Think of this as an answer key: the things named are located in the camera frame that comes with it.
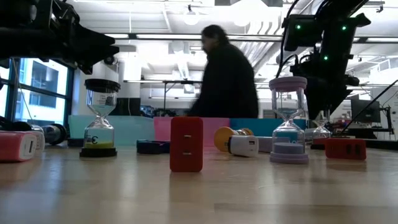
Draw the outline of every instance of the sand timer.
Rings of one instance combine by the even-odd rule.
[[[95,120],[85,129],[84,148],[81,157],[116,156],[114,129],[105,118],[116,107],[116,95],[120,84],[110,80],[87,79],[87,106],[95,114]]]
[[[283,118],[283,123],[272,133],[271,162],[306,164],[305,134],[293,121],[304,114],[304,77],[281,77],[269,82],[272,91],[272,109]]]
[[[323,110],[319,112],[317,118],[312,121],[317,125],[317,128],[314,130],[312,134],[313,139],[325,139],[331,137],[331,132],[325,128],[327,122],[329,122],[330,113],[329,110]]]

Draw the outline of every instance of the long hair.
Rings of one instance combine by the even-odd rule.
[[[218,25],[210,25],[204,28],[201,32],[202,35],[208,38],[217,39],[220,44],[228,44],[229,40],[226,32]]]

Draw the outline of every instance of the dark jacket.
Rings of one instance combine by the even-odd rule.
[[[257,118],[259,113],[254,71],[244,54],[232,44],[208,54],[199,99],[189,116]]]

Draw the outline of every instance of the teal box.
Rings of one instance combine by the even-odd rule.
[[[70,115],[70,137],[83,139],[85,128],[95,119],[95,115]],[[114,128],[115,146],[135,146],[137,140],[155,140],[154,120],[142,116],[107,116]]]
[[[283,119],[232,118],[230,119],[230,128],[233,130],[248,128],[255,136],[272,137],[272,132],[281,125],[282,122]],[[303,130],[307,128],[307,121],[304,119],[295,119],[294,123]]]

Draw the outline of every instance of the desk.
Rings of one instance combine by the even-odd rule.
[[[198,174],[171,174],[169,155],[84,159],[46,149],[0,164],[0,223],[23,224],[379,224],[398,220],[398,154],[368,160],[271,164],[205,152]]]
[[[387,128],[348,128],[344,135],[347,136],[355,136],[355,138],[359,139],[377,139],[377,136],[374,133],[389,133],[390,129]]]

